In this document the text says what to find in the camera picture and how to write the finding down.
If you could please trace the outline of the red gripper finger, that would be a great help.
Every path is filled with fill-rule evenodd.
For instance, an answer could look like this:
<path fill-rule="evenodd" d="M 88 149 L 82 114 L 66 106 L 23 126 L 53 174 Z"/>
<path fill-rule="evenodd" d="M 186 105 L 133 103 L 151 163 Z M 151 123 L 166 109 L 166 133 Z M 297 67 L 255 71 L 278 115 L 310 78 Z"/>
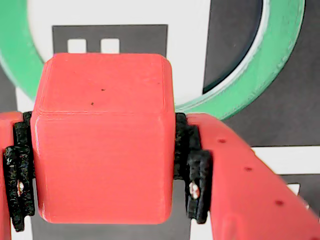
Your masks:
<path fill-rule="evenodd" d="M 11 239 L 25 229 L 25 217 L 35 215 L 35 168 L 31 140 L 32 112 L 0 114 L 0 238 Z"/>
<path fill-rule="evenodd" d="M 177 113 L 174 178 L 185 208 L 215 240 L 317 240 L 319 219 L 250 146 L 217 118 Z"/>

